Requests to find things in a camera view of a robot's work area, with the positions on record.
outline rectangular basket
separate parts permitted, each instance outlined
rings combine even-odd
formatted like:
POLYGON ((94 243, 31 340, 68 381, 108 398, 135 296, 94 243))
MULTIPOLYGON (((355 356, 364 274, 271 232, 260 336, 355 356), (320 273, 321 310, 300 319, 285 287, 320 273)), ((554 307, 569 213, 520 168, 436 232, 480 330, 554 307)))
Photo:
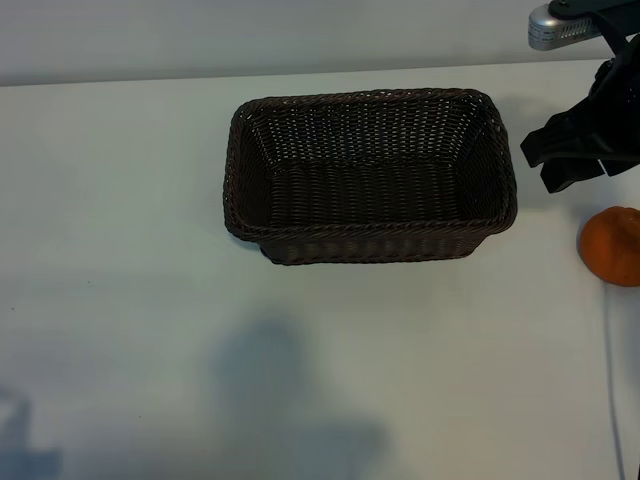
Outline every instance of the rectangular basket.
POLYGON ((229 232, 285 265, 461 258, 517 212, 500 114, 460 89, 250 101, 223 200, 229 232))

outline basket rim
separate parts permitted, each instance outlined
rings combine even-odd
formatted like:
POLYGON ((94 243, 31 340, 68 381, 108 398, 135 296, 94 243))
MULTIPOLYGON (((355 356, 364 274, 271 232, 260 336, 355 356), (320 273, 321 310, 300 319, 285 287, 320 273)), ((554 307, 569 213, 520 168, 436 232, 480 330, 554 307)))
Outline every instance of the basket rim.
POLYGON ((225 179, 223 186, 223 204, 225 225, 229 232, 241 240, 258 243, 279 242, 283 240, 313 240, 339 239, 344 237, 375 238, 389 235, 421 235, 438 236, 460 233, 464 235, 478 235, 486 237, 508 229, 517 214, 516 183, 508 148, 507 132, 500 118, 500 114, 491 98, 475 89, 462 88, 413 88, 413 89, 377 89, 363 90, 349 93, 332 93, 299 96, 265 97, 250 100, 241 105, 233 116, 229 133, 225 179), (239 214, 235 204, 237 202, 237 188, 232 188, 234 181, 231 175, 231 165, 237 155, 239 135, 234 135, 247 124, 247 120, 255 111, 276 107, 316 107, 322 105, 344 105, 358 103, 378 103, 389 101, 403 101, 419 98, 429 100, 441 98, 446 94, 448 100, 473 99, 485 108, 491 115, 491 123, 497 128, 494 134, 502 137, 506 148, 496 161, 500 167, 502 188, 502 202, 500 211, 491 218, 475 220, 423 220, 414 222, 384 222, 384 223, 354 223, 354 224, 318 224, 292 227, 257 226, 247 223, 239 214))

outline orange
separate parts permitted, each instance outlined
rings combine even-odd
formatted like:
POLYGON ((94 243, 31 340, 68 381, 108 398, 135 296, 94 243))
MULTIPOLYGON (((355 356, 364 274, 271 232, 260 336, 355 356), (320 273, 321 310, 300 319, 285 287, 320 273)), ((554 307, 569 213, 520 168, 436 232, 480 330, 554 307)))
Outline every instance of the orange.
POLYGON ((580 255, 605 282, 640 286, 640 211, 611 207, 590 218, 580 234, 580 255))

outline white table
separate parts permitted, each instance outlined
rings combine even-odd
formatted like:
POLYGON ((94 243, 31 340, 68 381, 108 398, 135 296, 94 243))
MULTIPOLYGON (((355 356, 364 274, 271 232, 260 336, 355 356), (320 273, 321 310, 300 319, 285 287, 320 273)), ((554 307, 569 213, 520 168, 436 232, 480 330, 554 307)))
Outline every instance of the white table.
POLYGON ((634 479, 640 294, 603 289, 575 237, 640 205, 640 168, 549 195, 519 149, 599 64, 0 89, 0 379, 30 451, 65 480, 614 479, 608 325, 634 479), (464 260, 295 268, 229 236, 242 102, 424 86, 493 97, 510 230, 464 260))

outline wall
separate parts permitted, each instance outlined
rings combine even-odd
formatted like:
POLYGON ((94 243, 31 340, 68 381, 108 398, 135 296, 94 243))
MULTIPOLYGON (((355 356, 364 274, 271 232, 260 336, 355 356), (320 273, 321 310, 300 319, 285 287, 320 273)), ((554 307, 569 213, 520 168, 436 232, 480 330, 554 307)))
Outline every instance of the wall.
POLYGON ((2 0, 0 83, 592 59, 527 45, 540 0, 2 0))

